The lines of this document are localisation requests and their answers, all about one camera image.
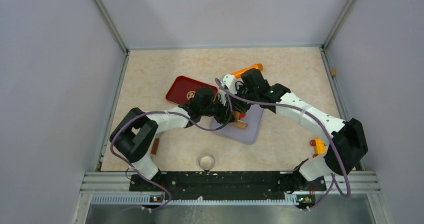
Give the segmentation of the orange-red dough lump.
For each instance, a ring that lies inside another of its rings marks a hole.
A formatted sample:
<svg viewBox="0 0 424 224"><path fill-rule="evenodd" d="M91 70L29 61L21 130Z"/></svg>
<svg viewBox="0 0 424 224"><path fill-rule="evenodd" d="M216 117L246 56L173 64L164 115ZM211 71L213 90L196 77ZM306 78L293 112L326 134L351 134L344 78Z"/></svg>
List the orange-red dough lump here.
<svg viewBox="0 0 424 224"><path fill-rule="evenodd" d="M237 120L241 120L245 117L245 113L240 113L238 111L233 111L233 115Z"/></svg>

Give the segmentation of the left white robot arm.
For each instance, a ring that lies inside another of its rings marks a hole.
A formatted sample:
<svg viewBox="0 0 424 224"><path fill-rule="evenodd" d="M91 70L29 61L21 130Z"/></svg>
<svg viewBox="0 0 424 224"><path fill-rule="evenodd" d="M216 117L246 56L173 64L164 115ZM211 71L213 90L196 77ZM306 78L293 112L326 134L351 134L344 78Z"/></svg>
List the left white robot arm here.
<svg viewBox="0 0 424 224"><path fill-rule="evenodd" d="M169 110L144 112L134 107L111 133L111 153L142 176L147 190L155 190L161 182L159 169L148 152L154 139L172 129L202 129L202 117L214 117L221 124L215 130L220 130L235 121L233 107L229 94L215 93L210 87L200 87L187 102Z"/></svg>

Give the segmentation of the wooden double-ended dough roller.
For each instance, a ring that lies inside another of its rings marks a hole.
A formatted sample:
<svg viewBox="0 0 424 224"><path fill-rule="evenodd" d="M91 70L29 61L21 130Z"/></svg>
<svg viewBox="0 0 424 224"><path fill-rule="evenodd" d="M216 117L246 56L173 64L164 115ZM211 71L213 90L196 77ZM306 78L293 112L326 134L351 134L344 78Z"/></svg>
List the wooden double-ended dough roller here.
<svg viewBox="0 0 424 224"><path fill-rule="evenodd" d="M248 127L248 124L246 122L243 122L240 120L239 115L235 115L236 121L229 123L230 126L245 130Z"/></svg>

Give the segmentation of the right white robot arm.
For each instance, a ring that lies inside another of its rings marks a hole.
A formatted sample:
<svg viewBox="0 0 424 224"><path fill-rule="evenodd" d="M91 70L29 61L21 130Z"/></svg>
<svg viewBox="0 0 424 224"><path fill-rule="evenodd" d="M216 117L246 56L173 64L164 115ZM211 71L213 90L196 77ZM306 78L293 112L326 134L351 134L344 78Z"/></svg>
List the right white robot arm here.
<svg viewBox="0 0 424 224"><path fill-rule="evenodd" d="M303 161L295 170L293 183L300 190L308 189L315 179L336 173L347 175L368 152L362 123L333 117L313 107L294 94L288 87L270 85L258 69L250 69L238 80L227 74L223 86L231 93L231 103L245 112L251 105L259 105L277 115L295 121L313 133L327 146L324 154Z"/></svg>

